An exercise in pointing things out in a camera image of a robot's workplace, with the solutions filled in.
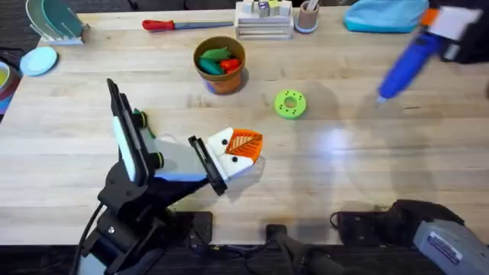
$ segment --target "green donut toy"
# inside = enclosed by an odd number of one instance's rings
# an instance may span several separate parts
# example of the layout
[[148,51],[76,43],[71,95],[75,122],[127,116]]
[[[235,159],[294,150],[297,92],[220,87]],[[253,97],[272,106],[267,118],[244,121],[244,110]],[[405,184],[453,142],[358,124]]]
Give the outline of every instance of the green donut toy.
[[294,90],[282,90],[275,96],[275,111],[286,119],[296,119],[306,110],[306,97]]

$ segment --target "white box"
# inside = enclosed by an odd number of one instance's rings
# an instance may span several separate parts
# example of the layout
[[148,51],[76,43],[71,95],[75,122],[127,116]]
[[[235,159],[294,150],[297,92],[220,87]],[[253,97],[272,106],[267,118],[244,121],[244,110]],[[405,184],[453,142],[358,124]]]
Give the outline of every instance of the white box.
[[270,6],[268,5],[268,2],[257,2],[256,8],[256,13],[258,13],[259,18],[266,18],[268,15],[270,15]]
[[241,10],[245,13],[253,13],[254,0],[243,0]]
[[290,10],[292,9],[292,2],[287,0],[282,0],[280,2],[280,16],[288,16]]
[[270,6],[270,16],[280,15],[280,2],[273,0],[269,1],[268,5]]

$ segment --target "green ring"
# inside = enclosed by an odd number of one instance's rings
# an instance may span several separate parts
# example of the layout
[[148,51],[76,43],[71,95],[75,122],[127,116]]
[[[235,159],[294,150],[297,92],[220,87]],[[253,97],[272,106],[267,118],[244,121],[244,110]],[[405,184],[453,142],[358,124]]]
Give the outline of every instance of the green ring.
[[[292,98],[296,101],[294,108],[287,107],[285,105],[285,99]],[[286,119],[295,119],[301,116],[306,110],[307,102],[306,97],[295,90],[282,90],[275,96],[275,111],[279,116]]]

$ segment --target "wooden table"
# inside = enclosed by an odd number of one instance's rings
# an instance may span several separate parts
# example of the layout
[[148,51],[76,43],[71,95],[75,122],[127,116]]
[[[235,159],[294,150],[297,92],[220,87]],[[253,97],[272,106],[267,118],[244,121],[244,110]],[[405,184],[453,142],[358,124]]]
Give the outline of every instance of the wooden table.
[[[186,143],[223,128],[264,135],[262,158],[218,197],[207,186],[177,204],[210,210],[215,243],[259,243],[284,223],[301,241],[335,243],[329,216],[439,202],[489,242],[489,66],[434,59],[408,91],[375,108],[376,88],[412,34],[350,33],[346,8],[322,8],[318,30],[291,41],[243,41],[249,81],[206,90],[193,68],[216,28],[149,34],[143,19],[216,20],[233,11],[81,15],[86,46],[56,47],[51,73],[24,77],[0,127],[0,244],[75,244],[117,160],[105,79],[145,110],[158,136]],[[273,110],[281,89],[306,95],[296,121]]]

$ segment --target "pencil holder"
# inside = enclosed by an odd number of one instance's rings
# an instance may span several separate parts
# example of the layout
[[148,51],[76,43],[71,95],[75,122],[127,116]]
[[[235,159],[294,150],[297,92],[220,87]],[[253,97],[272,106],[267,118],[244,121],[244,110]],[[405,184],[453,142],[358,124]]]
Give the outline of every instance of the pencil holder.
[[310,34],[318,27],[319,5],[314,7],[313,11],[307,11],[309,1],[301,4],[299,15],[295,20],[296,30],[302,34]]

